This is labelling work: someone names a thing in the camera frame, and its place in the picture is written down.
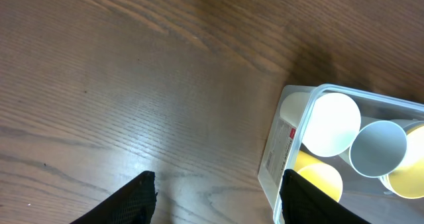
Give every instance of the white sticker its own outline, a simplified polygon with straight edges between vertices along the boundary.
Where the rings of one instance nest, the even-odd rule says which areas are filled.
[[[277,186],[280,185],[283,171],[286,169],[287,159],[292,148],[293,138],[296,128],[287,121],[278,120],[276,132],[274,133],[272,146],[268,159],[266,160],[266,169]]]

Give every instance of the gray cup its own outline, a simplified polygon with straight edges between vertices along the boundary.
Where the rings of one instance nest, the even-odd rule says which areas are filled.
[[[340,154],[360,175],[378,178],[395,170],[405,158],[406,133],[398,124],[362,117],[352,146]]]

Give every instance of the cup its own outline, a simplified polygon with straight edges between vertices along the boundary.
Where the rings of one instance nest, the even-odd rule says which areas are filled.
[[[424,197],[424,123],[407,126],[408,150],[402,163],[392,173],[380,178],[383,185],[400,197]]]
[[[287,96],[280,117],[298,128],[310,93]],[[345,151],[360,128],[360,112],[352,98],[341,93],[324,93],[313,105],[302,143],[313,154],[330,157]]]
[[[395,170],[405,158],[407,137],[398,124],[362,117],[352,146],[340,154],[360,175],[378,178]]]
[[[335,201],[343,192],[342,178],[335,168],[299,151],[294,170]]]

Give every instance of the brown wooden surface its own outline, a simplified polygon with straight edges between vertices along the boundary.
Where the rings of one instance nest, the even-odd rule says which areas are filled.
[[[271,223],[256,174],[283,86],[423,103],[423,19],[424,0],[0,0],[0,222],[69,223],[152,170],[153,223]]]

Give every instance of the gray plastic container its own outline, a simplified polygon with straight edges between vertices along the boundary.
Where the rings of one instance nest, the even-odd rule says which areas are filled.
[[[295,92],[307,92],[310,97],[300,124],[292,136],[293,133],[290,133],[292,127],[285,127],[287,124],[280,118],[280,106],[288,95]],[[424,105],[422,104],[332,84],[318,87],[287,85],[278,102],[258,174],[259,182],[274,211],[275,223],[284,223],[279,195],[283,171],[294,167],[299,150],[311,154],[301,145],[301,140],[315,101],[322,93],[331,92],[339,92],[351,97],[363,116],[387,120],[424,121]],[[366,178],[356,173],[339,156],[314,157],[339,171],[343,179],[343,194],[339,203],[361,218],[371,223],[424,223],[424,198],[399,197],[387,190],[379,179]]]

